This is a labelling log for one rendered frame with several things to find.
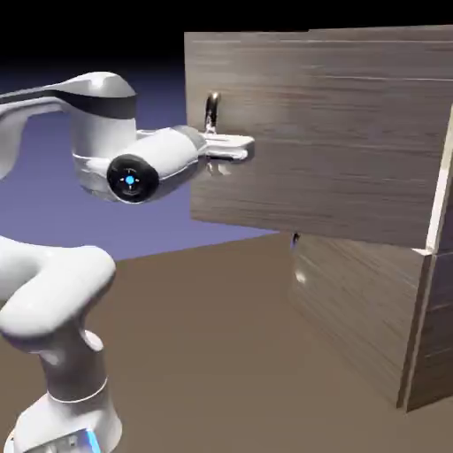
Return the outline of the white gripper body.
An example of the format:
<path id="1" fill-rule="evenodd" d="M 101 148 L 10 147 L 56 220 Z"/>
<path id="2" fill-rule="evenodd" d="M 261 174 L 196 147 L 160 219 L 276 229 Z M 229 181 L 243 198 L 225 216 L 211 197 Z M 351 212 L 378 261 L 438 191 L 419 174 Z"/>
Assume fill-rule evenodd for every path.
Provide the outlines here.
<path id="1" fill-rule="evenodd" d="M 203 154 L 210 159 L 226 161 L 249 161 L 255 155 L 253 137 L 237 134 L 202 134 L 206 144 Z"/>

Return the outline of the curved metal door handle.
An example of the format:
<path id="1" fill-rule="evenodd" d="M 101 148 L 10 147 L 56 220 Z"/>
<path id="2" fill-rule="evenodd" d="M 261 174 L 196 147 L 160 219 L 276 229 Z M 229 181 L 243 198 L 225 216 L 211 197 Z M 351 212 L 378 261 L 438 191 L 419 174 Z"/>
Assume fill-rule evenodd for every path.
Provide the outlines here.
<path id="1" fill-rule="evenodd" d="M 204 132 L 206 134 L 217 133 L 219 100 L 219 92 L 211 92 L 206 99 L 204 114 Z M 228 176 L 231 174 L 224 164 L 219 164 L 214 160 L 208 161 L 207 169 L 214 176 Z"/>

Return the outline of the large dark wood cabinet door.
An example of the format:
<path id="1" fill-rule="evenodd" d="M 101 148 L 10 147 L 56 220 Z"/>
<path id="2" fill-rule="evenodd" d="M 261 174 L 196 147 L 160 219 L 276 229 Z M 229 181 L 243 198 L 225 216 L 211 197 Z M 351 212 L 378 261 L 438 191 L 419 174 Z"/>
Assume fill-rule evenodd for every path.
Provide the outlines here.
<path id="1" fill-rule="evenodd" d="M 187 121 L 256 155 L 191 187 L 195 219 L 453 248 L 453 25 L 188 32 Z"/>

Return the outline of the small dark wood cabinet door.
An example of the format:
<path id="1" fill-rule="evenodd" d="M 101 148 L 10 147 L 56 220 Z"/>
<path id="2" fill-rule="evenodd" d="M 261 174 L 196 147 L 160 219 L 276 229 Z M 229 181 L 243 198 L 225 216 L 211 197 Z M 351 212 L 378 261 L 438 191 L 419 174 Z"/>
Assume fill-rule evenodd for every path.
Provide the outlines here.
<path id="1" fill-rule="evenodd" d="M 386 399 L 403 406 L 432 256 L 295 233 L 292 303 Z"/>

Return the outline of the dark wood cabinet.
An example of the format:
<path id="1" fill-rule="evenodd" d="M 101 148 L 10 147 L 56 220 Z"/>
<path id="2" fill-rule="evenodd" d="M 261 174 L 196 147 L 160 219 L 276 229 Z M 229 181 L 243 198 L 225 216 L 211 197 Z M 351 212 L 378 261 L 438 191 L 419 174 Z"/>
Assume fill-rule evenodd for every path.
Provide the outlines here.
<path id="1" fill-rule="evenodd" d="M 453 396 L 453 106 L 423 249 L 432 261 L 426 278 L 410 382 L 403 411 Z"/>

